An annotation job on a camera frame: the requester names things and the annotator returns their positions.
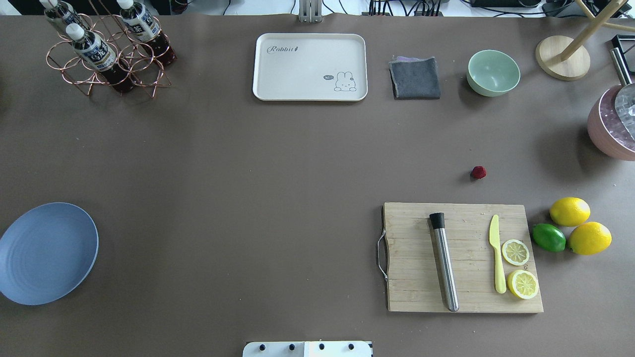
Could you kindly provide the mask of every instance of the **metal scoop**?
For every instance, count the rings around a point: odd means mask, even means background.
[[[615,111],[631,138],[635,140],[635,84],[631,81],[631,76],[618,48],[611,50],[611,58],[623,86],[615,97]]]

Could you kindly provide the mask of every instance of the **folded cloth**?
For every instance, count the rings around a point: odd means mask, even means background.
[[[389,62],[395,98],[439,99],[439,74],[434,57],[425,60],[398,56]]]

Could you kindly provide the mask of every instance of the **black muddler cap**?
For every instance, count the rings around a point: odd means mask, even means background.
[[[445,228],[445,217],[443,212],[431,214],[430,222],[432,222],[432,229]]]

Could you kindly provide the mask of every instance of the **mint green bowl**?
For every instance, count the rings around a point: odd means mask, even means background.
[[[467,64],[467,82],[486,97],[497,97],[511,91],[520,82],[518,64],[497,50],[475,53]]]

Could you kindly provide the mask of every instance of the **rabbit tray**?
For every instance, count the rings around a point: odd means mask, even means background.
[[[253,94],[260,100],[358,101],[368,93],[366,43],[356,34],[263,34]]]

